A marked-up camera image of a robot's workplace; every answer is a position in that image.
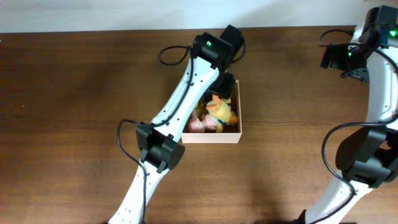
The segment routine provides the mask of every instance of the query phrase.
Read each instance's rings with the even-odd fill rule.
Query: wooden table
[[[240,143],[186,145],[147,207],[148,223],[275,223],[311,207],[332,179],[324,135],[368,109],[368,84],[319,67],[317,39],[329,28],[243,29],[248,53],[230,69],[241,86]],[[185,70],[161,65],[158,51],[202,32],[1,34],[0,223],[109,220],[137,169],[116,145],[117,123],[157,114]],[[122,141],[138,156],[134,128]],[[354,130],[330,139],[332,164]],[[398,223],[397,200],[397,182],[384,184],[344,221]]]

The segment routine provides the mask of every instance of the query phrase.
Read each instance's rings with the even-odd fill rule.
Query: box
[[[224,126],[223,133],[189,133],[188,120],[182,133],[182,143],[238,143],[242,136],[242,116],[241,116],[241,98],[239,94],[239,80],[236,80],[234,90],[231,94],[231,109],[236,112],[239,122],[235,126]]]

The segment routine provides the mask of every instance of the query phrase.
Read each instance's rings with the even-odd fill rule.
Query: robotic arm
[[[344,71],[342,78],[353,77],[369,82],[369,107],[363,126],[339,146],[336,166],[339,175],[355,189],[334,178],[319,201],[304,210],[296,223],[339,223],[355,203],[383,182],[398,176],[398,81],[397,66],[378,55],[378,49],[392,62],[398,62],[398,9],[381,6],[368,12],[366,22],[358,26],[351,43],[356,47],[330,45],[321,67]],[[390,149],[381,148],[387,141]]]
[[[108,223],[139,223],[143,219],[144,206],[158,183],[175,168],[185,152],[178,142],[201,96],[205,96],[205,101],[214,93],[229,98],[235,79],[226,71],[235,62],[233,59],[242,45],[244,38],[233,26],[228,26],[220,38],[206,32],[196,36],[193,48],[187,49],[190,52],[187,69],[171,98],[151,124],[141,123],[136,129],[141,151],[139,162],[147,171],[146,182],[143,169],[138,167],[127,195]],[[143,186],[146,198],[138,193]]]

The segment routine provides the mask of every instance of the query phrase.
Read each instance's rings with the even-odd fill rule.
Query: green led indicator
[[[390,35],[391,35],[392,37],[395,37],[397,34],[398,34],[398,31],[396,31],[396,30],[390,31]]]

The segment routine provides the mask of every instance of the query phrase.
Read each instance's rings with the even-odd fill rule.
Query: white wall
[[[397,0],[0,0],[0,32],[355,25]]]

